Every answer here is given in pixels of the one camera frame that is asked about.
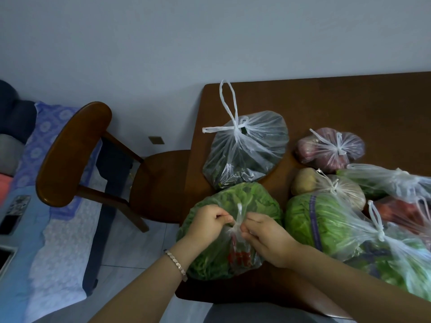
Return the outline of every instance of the silver bracelet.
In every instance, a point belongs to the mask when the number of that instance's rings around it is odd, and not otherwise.
[[[175,265],[177,266],[177,268],[180,270],[180,272],[181,272],[181,274],[183,275],[183,281],[184,282],[186,282],[187,281],[187,275],[186,275],[186,272],[183,270],[183,268],[181,267],[181,264],[180,263],[178,263],[178,261],[177,261],[177,259],[175,258],[175,256],[174,255],[172,255],[171,253],[170,253],[170,251],[169,250],[167,250],[167,249],[165,249],[164,250],[164,252],[166,253],[166,255],[168,255],[170,258],[171,258],[171,260],[175,263]]]

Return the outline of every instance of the white wall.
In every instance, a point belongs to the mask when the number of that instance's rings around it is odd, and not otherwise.
[[[141,155],[190,148],[202,87],[222,78],[431,70],[431,0],[1,0],[0,25],[0,79],[107,103]]]

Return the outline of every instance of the hand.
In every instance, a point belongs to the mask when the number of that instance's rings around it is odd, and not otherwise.
[[[225,224],[234,222],[234,217],[221,207],[206,205],[197,211],[186,237],[201,244],[204,250],[217,239]]]
[[[301,244],[274,219],[249,212],[240,229],[242,237],[268,262],[277,267],[291,268]]]

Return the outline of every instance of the wooden chair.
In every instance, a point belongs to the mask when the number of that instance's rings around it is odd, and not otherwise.
[[[142,232],[148,231],[142,218],[179,223],[190,151],[164,152],[144,160],[106,131],[111,119],[111,109],[102,102],[87,104],[70,119],[40,167],[36,179],[40,200],[63,207],[77,195],[107,204],[119,209]],[[129,201],[79,184],[101,137],[140,163]]]

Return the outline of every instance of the chair leg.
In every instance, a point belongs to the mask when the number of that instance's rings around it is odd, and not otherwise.
[[[129,207],[123,207],[120,211],[141,231],[147,232],[148,225],[143,221],[142,217],[133,212]]]

